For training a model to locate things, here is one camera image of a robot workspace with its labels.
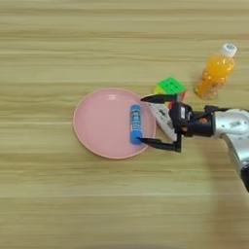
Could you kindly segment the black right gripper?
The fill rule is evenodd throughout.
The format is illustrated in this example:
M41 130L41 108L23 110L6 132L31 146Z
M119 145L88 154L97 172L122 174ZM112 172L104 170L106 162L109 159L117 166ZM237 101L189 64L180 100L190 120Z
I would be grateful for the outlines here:
M164 104L165 102L180 102L179 94L154 94L142 98L143 102ZM207 115L202 116L202 112L192 112L188 119L179 118L174 122L177 131L180 131L186 137L203 136L211 137L214 134L213 117ZM140 141L150 147L159 150L174 151L180 153L182 151L182 138L178 137L172 143L164 143L156 138L140 138Z

